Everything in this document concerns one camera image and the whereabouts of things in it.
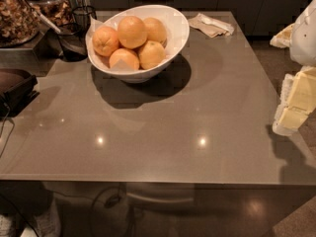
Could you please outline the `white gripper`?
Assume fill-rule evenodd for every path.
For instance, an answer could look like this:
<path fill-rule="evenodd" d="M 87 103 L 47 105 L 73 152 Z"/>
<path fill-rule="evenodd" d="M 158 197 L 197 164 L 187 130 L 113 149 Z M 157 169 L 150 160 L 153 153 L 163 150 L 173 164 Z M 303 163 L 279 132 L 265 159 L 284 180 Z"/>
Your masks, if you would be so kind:
<path fill-rule="evenodd" d="M 289 47 L 291 59 L 303 65 L 295 75 L 285 75 L 273 124 L 274 133 L 292 136 L 316 109 L 316 0 L 273 36 L 270 45 Z"/>

